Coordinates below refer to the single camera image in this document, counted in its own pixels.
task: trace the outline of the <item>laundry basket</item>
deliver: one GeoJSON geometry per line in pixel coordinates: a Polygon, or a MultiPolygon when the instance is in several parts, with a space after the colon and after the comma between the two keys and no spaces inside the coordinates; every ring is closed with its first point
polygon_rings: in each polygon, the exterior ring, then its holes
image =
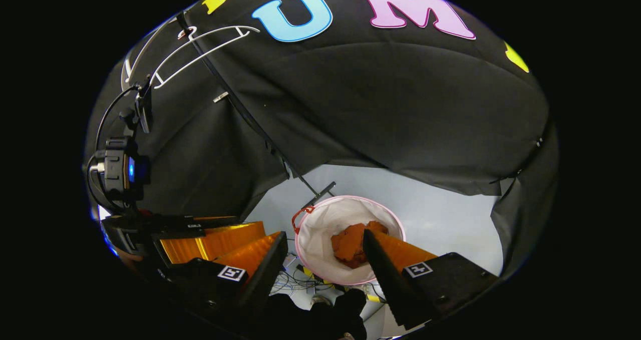
{"type": "Polygon", "coordinates": [[[296,252],[302,263],[324,280],[339,285],[360,285],[376,280],[369,264],[352,269],[334,257],[332,236],[350,225],[378,221],[389,235],[405,241],[405,230],[396,215],[385,206],[359,196],[335,196],[298,211],[291,219],[296,233],[296,252]],[[295,220],[304,212],[298,227],[295,220]]]}

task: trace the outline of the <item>orange padding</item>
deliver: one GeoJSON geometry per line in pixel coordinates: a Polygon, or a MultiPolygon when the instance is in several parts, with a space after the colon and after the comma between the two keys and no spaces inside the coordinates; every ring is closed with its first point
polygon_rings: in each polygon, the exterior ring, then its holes
{"type": "Polygon", "coordinates": [[[217,258],[213,262],[245,269],[249,275],[247,280],[249,280],[254,275],[254,272],[256,272],[256,269],[258,269],[260,263],[263,262],[263,258],[265,258],[265,255],[272,247],[280,233],[281,231],[275,232],[270,236],[265,236],[259,240],[255,240],[251,244],[247,244],[242,248],[235,249],[234,251],[217,258]]]}
{"type": "Polygon", "coordinates": [[[385,235],[382,232],[372,231],[372,234],[378,241],[378,244],[383,248],[383,251],[387,254],[387,257],[390,258],[398,272],[403,271],[403,267],[431,260],[432,258],[437,258],[433,253],[417,248],[414,245],[410,245],[403,240],[385,235]]]}
{"type": "Polygon", "coordinates": [[[208,228],[204,237],[162,239],[160,243],[172,264],[185,264],[194,258],[214,260],[234,249],[265,236],[262,221],[219,228],[208,228]]]}

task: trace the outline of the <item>white floor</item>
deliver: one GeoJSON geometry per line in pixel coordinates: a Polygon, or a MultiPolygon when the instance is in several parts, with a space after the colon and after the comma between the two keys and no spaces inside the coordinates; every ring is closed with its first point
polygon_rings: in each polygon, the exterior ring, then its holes
{"type": "MultiPolygon", "coordinates": [[[[499,275],[501,272],[501,242],[490,219],[497,196],[464,196],[385,169],[323,165],[304,177],[316,191],[335,181],[337,184],[332,194],[362,196],[389,208],[403,224],[407,242],[412,245],[435,255],[455,251],[492,274],[499,275]]],[[[291,217],[312,198],[313,193],[300,180],[287,180],[270,189],[246,221],[263,221],[267,234],[286,231],[287,237],[294,239],[291,217]]],[[[288,245],[289,251],[296,253],[293,241],[288,241],[288,245]]],[[[290,274],[298,263],[297,259],[289,266],[290,274]]],[[[298,271],[296,277],[304,279],[305,276],[298,271]]],[[[374,294],[371,286],[365,289],[374,294]]],[[[376,286],[376,290],[385,296],[380,287],[376,286]]],[[[279,292],[289,294],[298,307],[311,308],[312,294],[307,290],[283,288],[279,292]]],[[[318,291],[318,294],[332,301],[341,293],[336,289],[318,291]]],[[[377,316],[373,316],[378,310],[384,310],[382,306],[381,303],[368,301],[361,313],[369,329],[368,338],[382,335],[382,327],[375,319],[377,316]]],[[[386,328],[394,326],[386,323],[386,328]]],[[[398,329],[399,333],[389,333],[388,330],[385,335],[403,334],[402,328],[398,329]]]]}

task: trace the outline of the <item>blue letter u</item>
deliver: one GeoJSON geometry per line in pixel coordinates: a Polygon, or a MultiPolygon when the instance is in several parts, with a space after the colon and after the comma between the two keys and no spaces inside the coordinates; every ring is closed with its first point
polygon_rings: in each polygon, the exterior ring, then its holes
{"type": "Polygon", "coordinates": [[[259,19],[272,37],[284,43],[295,43],[314,37],[332,24],[332,11],[325,0],[301,0],[311,13],[311,20],[305,25],[293,26],[280,10],[282,1],[274,0],[264,4],[251,15],[259,19]]]}

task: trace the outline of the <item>letter m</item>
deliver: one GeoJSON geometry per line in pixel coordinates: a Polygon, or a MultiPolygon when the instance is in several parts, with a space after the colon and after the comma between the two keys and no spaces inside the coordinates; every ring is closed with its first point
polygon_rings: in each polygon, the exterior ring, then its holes
{"type": "Polygon", "coordinates": [[[434,13],[436,20],[434,27],[446,34],[463,37],[464,39],[476,39],[476,36],[467,29],[465,23],[456,14],[455,10],[444,0],[368,0],[374,11],[374,18],[371,24],[380,28],[405,27],[407,22],[396,16],[392,10],[394,6],[403,12],[418,27],[425,28],[430,19],[430,13],[434,13]]]}

